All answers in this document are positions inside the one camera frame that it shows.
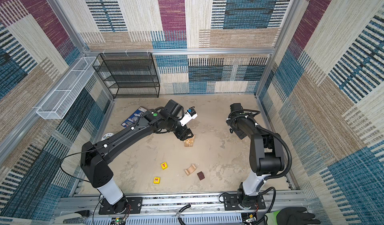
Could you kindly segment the plain wood block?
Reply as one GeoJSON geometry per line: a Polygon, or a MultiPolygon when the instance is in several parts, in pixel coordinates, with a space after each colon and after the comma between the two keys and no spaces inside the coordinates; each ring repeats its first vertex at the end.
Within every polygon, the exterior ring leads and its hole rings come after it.
{"type": "Polygon", "coordinates": [[[194,140],[195,140],[195,136],[193,136],[192,138],[189,138],[189,139],[188,139],[188,143],[192,143],[192,144],[193,144],[193,143],[194,143],[194,140]]]}

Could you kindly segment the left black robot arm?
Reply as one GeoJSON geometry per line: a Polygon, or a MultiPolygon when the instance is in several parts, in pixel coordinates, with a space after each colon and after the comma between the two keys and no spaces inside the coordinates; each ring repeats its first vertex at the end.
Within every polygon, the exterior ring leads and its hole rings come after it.
{"type": "Polygon", "coordinates": [[[184,108],[174,100],[169,100],[164,107],[148,109],[131,126],[96,144],[87,142],[82,146],[81,169],[93,188],[97,189],[109,205],[122,204],[126,197],[114,180],[114,173],[109,167],[120,153],[141,139],[155,133],[172,132],[181,141],[194,136],[187,123],[198,116],[194,107],[184,108]]]}

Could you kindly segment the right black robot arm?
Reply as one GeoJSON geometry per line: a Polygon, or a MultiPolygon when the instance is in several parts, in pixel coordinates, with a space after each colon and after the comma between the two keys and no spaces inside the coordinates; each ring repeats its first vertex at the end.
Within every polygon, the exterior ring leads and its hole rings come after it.
{"type": "Polygon", "coordinates": [[[226,120],[230,132],[241,140],[248,137],[251,141],[251,172],[241,183],[238,196],[257,196],[267,180],[278,178],[279,172],[284,171],[283,144],[278,135],[257,123],[255,116],[260,114],[259,111],[245,109],[240,103],[231,104],[230,110],[226,120]]]}

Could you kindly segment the wood arch block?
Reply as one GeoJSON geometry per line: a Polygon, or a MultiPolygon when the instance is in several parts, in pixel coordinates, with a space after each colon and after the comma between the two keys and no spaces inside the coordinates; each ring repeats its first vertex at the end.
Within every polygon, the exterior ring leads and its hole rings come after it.
{"type": "Polygon", "coordinates": [[[190,167],[188,167],[187,169],[185,169],[185,173],[187,176],[191,175],[195,170],[197,169],[196,165],[195,164],[191,164],[190,167]]]}

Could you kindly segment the dark red triangular block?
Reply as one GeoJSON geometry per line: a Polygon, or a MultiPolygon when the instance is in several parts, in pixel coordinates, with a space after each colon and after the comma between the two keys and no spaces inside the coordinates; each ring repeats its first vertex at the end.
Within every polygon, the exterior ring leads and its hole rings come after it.
{"type": "Polygon", "coordinates": [[[197,175],[198,175],[198,178],[199,178],[200,181],[205,178],[205,175],[204,175],[204,173],[202,171],[198,172],[197,175]]]}

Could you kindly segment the black and green gloved hand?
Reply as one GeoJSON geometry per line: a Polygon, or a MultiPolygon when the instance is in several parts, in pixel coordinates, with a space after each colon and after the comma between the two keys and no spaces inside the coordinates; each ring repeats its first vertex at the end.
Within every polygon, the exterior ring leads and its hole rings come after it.
{"type": "Polygon", "coordinates": [[[264,216],[266,225],[320,225],[315,217],[305,207],[288,207],[264,216]]]}

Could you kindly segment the yellow cube with red letter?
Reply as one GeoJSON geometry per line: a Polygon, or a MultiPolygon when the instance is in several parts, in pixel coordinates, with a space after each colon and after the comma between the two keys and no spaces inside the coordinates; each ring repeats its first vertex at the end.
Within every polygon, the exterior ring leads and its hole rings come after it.
{"type": "Polygon", "coordinates": [[[163,170],[165,170],[166,168],[168,168],[168,164],[166,162],[164,162],[161,164],[161,167],[163,170]]]}

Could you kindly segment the blue paperback comic book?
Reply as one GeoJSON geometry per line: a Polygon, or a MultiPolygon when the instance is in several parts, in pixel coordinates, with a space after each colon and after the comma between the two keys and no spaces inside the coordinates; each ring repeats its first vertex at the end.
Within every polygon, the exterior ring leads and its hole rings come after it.
{"type": "Polygon", "coordinates": [[[132,115],[130,115],[123,123],[124,128],[133,126],[141,115],[145,113],[147,109],[145,107],[139,107],[132,115]]]}

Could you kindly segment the small yellow letter cube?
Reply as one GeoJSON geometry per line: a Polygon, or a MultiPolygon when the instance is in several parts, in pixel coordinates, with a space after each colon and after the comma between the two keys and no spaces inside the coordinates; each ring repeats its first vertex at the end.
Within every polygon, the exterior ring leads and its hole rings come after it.
{"type": "Polygon", "coordinates": [[[154,177],[154,180],[153,180],[154,184],[159,184],[160,182],[161,182],[161,178],[160,177],[154,177]]]}

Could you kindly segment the round tin can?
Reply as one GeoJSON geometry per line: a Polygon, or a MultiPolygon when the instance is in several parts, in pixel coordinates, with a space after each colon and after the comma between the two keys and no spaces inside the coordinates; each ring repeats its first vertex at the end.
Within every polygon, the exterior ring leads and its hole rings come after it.
{"type": "Polygon", "coordinates": [[[102,141],[107,140],[107,139],[111,138],[112,136],[114,136],[114,133],[106,133],[102,136],[101,140],[102,141]]]}

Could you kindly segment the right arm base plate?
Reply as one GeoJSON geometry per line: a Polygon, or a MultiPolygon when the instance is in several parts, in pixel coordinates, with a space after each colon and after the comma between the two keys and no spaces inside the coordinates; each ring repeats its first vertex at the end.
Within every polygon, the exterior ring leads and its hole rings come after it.
{"type": "Polygon", "coordinates": [[[263,196],[245,196],[239,198],[237,194],[223,193],[219,201],[224,204],[225,211],[264,210],[266,208],[263,196]]]}

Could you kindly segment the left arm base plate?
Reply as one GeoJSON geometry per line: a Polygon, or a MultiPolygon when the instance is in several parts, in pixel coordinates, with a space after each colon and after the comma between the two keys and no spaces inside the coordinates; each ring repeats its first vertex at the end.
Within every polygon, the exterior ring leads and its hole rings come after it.
{"type": "Polygon", "coordinates": [[[111,205],[107,199],[102,199],[99,215],[128,215],[139,214],[142,209],[142,197],[123,197],[116,204],[111,205]]]}

